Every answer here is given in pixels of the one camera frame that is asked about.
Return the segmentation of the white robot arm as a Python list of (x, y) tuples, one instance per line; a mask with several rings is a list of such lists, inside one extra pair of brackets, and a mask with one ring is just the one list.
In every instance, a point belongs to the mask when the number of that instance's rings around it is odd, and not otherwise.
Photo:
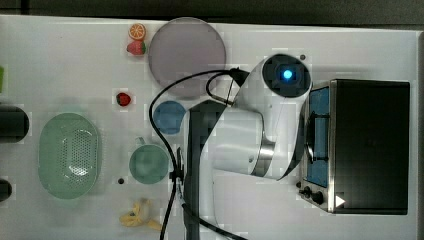
[(312, 89), (306, 65), (275, 54), (247, 72), (226, 72), (235, 98), (204, 100), (186, 116), (183, 182), (186, 240), (246, 240), (218, 226), (213, 172), (280, 180), (303, 155), (303, 107)]

